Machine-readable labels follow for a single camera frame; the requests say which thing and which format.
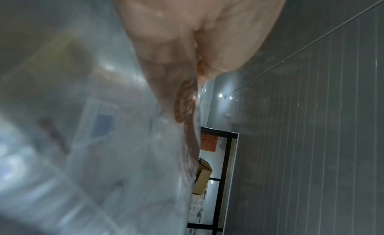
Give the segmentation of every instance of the wall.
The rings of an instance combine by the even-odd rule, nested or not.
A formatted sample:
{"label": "wall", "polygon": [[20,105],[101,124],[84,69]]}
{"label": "wall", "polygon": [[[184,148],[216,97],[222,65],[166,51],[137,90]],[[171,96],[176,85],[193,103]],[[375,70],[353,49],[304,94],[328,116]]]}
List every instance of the wall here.
{"label": "wall", "polygon": [[[293,1],[274,39],[308,44],[378,0]],[[246,85],[259,68],[216,79],[208,127],[240,132],[226,235],[383,234],[383,35],[379,5]]]}

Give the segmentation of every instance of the brown box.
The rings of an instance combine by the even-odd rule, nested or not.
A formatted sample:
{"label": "brown box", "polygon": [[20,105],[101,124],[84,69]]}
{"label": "brown box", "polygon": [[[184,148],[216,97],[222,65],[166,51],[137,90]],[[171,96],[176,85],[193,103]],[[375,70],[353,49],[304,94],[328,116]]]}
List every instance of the brown box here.
{"label": "brown box", "polygon": [[196,181],[193,186],[193,194],[201,195],[208,184],[209,177],[212,174],[212,168],[207,161],[199,158],[199,167],[196,172]]}

